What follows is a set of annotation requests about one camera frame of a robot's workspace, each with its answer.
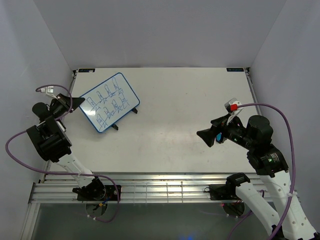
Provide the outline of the blue bone-shaped whiteboard eraser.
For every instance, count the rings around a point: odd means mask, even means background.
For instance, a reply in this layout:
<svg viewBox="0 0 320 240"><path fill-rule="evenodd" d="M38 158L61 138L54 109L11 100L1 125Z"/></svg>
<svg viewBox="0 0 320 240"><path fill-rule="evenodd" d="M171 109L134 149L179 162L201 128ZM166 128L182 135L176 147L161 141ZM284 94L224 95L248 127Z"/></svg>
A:
<svg viewBox="0 0 320 240"><path fill-rule="evenodd" d="M223 134L220 132L216 137L215 140L218 144L222 144L224 142L224 136Z"/></svg>

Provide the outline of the blue-framed whiteboard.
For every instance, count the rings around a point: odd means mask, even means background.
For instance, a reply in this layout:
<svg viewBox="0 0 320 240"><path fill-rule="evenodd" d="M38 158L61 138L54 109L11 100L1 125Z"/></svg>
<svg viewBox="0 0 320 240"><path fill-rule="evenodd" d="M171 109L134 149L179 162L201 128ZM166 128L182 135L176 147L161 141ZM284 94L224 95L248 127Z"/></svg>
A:
<svg viewBox="0 0 320 240"><path fill-rule="evenodd" d="M137 112L141 101L125 78L118 72L81 95L80 105L88 121L98 133L113 127L129 112Z"/></svg>

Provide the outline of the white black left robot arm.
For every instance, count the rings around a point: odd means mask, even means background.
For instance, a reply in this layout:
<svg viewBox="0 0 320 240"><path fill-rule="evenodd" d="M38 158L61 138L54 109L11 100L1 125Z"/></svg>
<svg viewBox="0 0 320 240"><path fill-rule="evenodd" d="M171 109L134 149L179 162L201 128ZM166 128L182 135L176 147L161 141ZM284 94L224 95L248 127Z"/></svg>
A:
<svg viewBox="0 0 320 240"><path fill-rule="evenodd" d="M67 111L76 110L84 101L83 97L69 97L60 93L51 100L50 105L36 103L32 112L39 118L39 124L28 128L26 132L44 161L59 165L75 179L78 187L72 190L74 193L88 200L102 200L106 196L106 187L72 153L66 127L59 119Z"/></svg>

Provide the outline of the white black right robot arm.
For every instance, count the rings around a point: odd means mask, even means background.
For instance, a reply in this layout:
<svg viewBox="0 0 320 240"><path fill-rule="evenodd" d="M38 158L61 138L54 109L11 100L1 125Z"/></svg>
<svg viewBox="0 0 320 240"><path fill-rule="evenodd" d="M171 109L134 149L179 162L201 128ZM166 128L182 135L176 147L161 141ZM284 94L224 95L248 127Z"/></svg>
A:
<svg viewBox="0 0 320 240"><path fill-rule="evenodd" d="M211 127L196 133L208 147L230 140L247 150L248 162L265 185L271 206L244 173L226 179L224 189L232 199L241 199L262 223L273 240L318 240L320 234L305 215L298 197L290 192L293 176L287 162L272 144L273 128L267 118L253 115L244 126L230 114L211 121Z"/></svg>

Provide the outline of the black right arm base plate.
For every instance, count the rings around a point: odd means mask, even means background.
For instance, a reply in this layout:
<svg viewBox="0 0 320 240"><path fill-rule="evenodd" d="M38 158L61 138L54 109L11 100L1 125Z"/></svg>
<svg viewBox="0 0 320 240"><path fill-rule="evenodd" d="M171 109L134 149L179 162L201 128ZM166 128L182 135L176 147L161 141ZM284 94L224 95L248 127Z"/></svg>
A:
<svg viewBox="0 0 320 240"><path fill-rule="evenodd" d="M212 201L217 200L231 200L239 201L240 198L232 193L224 184L210 184L203 190L204 193L209 194L209 198Z"/></svg>

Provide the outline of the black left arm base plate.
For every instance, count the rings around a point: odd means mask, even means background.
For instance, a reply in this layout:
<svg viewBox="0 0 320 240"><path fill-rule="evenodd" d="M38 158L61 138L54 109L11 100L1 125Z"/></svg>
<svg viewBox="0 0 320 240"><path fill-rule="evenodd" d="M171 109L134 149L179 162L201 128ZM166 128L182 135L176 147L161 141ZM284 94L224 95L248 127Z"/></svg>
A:
<svg viewBox="0 0 320 240"><path fill-rule="evenodd" d="M117 201L121 199L121 185L105 185L104 187L99 187L98 189L93 189L92 187L75 187L72 192L77 194L76 199L78 201Z"/></svg>

